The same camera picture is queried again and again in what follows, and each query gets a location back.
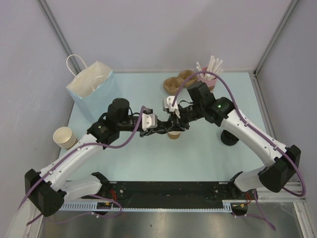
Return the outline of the light blue paper bag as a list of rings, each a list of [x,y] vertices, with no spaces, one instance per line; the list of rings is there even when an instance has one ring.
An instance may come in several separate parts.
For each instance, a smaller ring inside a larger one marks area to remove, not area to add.
[[[122,97],[122,92],[113,70],[106,64],[96,61],[84,67],[80,73],[73,74],[66,89],[83,117],[94,123],[114,99]]]

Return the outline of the brown paper cups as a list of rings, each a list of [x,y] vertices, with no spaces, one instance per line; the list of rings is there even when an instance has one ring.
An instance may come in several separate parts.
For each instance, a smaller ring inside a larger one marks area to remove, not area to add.
[[[69,150],[78,142],[78,139],[69,127],[64,126],[53,133],[53,141],[60,148]]]

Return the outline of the single brown paper cup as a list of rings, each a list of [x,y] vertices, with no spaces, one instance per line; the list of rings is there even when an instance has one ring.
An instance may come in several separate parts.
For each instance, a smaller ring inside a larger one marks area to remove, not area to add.
[[[167,133],[167,136],[170,138],[170,139],[178,139],[181,135],[181,132],[180,131],[171,131],[171,132],[168,132]]]

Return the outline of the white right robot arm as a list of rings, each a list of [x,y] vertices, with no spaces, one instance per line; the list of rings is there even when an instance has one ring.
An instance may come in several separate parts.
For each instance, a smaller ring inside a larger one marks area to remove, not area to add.
[[[169,96],[163,101],[163,108],[171,114],[171,131],[184,131],[189,123],[205,119],[223,129],[221,141],[235,145],[238,141],[249,147],[262,161],[263,166],[248,172],[239,172],[231,180],[229,195],[240,199],[250,189],[265,187],[280,192],[298,171],[301,150],[273,139],[248,120],[233,99],[216,99],[207,85],[197,82],[188,87],[192,104],[183,108]]]

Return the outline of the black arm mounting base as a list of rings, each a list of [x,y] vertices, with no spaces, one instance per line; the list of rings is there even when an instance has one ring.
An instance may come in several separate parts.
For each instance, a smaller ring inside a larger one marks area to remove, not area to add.
[[[227,182],[218,181],[117,181],[103,184],[96,195],[114,198],[119,204],[171,203],[232,200],[250,203],[255,199],[252,190],[240,192]]]

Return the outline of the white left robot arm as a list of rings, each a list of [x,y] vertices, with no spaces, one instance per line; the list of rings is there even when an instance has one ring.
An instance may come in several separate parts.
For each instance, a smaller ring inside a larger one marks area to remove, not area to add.
[[[86,134],[63,156],[39,172],[30,169],[24,177],[25,197],[30,200],[44,217],[56,213],[70,192],[66,190],[67,179],[86,160],[106,148],[122,148],[136,132],[140,136],[166,134],[174,127],[173,116],[161,121],[153,110],[142,107],[136,116],[129,114],[129,101],[114,99],[106,113],[87,129]]]

